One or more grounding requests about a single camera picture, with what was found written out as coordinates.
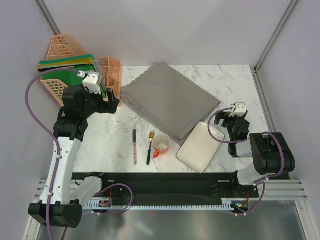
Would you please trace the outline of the knife pink handle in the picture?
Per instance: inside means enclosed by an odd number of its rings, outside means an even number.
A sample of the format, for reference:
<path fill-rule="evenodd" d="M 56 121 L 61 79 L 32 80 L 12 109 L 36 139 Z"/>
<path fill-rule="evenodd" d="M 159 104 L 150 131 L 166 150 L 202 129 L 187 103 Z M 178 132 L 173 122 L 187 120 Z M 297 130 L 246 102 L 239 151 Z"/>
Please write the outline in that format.
<path fill-rule="evenodd" d="M 137 130 L 134 128 L 132 131 L 132 141 L 133 141 L 133 164 L 137 165 Z"/>

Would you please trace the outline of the white rectangular plate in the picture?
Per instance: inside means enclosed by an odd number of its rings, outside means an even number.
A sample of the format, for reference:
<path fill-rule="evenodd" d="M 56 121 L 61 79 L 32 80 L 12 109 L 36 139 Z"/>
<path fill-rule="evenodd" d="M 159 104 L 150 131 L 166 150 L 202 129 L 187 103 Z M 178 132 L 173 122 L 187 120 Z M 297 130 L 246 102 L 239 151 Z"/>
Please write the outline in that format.
<path fill-rule="evenodd" d="M 176 158 L 192 170 L 203 173 L 224 139 L 223 132 L 199 122 L 177 152 Z"/>

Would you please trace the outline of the grey placemat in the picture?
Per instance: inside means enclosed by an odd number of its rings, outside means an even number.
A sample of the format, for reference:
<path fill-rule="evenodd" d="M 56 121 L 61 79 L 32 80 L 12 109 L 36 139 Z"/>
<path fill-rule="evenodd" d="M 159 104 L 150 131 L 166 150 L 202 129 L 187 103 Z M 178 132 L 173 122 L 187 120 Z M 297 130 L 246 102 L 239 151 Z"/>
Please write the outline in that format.
<path fill-rule="evenodd" d="M 123 102 L 178 145 L 221 101 L 166 63 L 155 63 L 121 88 Z"/>

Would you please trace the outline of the gold fork green handle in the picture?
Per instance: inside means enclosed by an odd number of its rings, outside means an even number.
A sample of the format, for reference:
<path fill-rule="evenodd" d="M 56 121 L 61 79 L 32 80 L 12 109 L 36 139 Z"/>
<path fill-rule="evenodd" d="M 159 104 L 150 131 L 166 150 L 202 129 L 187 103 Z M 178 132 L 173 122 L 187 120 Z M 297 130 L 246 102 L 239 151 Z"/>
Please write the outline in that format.
<path fill-rule="evenodd" d="M 155 137 L 155 131 L 151 130 L 149 133 L 149 148 L 148 148 L 148 154 L 147 154 L 147 160 L 146 160 L 146 164 L 149 166 L 150 162 L 151 162 L 151 152 L 152 152 L 152 142 L 153 139 Z"/>

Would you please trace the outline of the orange mug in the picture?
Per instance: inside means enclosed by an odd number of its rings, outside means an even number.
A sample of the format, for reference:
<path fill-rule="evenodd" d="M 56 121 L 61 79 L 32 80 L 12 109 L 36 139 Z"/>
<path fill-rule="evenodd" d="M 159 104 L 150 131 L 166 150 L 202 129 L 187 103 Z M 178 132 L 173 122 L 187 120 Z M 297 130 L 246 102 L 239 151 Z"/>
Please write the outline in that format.
<path fill-rule="evenodd" d="M 171 145 L 171 139 L 168 135 L 160 133 L 153 138 L 154 153 L 153 158 L 156 159 L 160 155 L 166 154 Z"/>

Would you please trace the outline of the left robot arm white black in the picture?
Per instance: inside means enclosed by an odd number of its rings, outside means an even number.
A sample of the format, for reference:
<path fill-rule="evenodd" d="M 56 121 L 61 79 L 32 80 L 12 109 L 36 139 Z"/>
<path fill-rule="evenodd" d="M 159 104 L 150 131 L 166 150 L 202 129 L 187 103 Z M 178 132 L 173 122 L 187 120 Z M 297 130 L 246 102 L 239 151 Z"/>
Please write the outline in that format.
<path fill-rule="evenodd" d="M 63 91 L 63 107 L 53 127 L 54 149 L 45 188 L 37 203 L 31 203 L 28 214 L 44 226 L 76 228 L 83 206 L 95 195 L 106 196 L 108 182 L 89 176 L 82 186 L 71 191 L 76 156 L 82 145 L 88 118 L 95 114 L 115 114 L 120 103 L 113 89 L 106 90 L 107 101 L 91 93 L 85 86 L 67 87 Z"/>

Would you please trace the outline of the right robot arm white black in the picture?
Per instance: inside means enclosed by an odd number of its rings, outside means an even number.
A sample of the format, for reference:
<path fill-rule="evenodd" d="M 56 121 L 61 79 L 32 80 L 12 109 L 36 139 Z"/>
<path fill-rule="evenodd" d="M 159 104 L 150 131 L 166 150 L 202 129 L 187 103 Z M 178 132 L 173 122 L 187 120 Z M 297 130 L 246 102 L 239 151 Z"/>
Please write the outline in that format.
<path fill-rule="evenodd" d="M 263 182 L 292 172 L 295 169 L 295 158 L 280 132 L 249 133 L 250 122 L 246 120 L 248 111 L 230 108 L 215 112 L 214 124 L 223 121 L 229 141 L 217 140 L 228 144 L 228 153 L 233 158 L 250 158 L 253 163 L 236 172 L 236 180 L 229 184 L 229 191 L 235 197 L 242 196 L 247 186 L 257 186 Z"/>

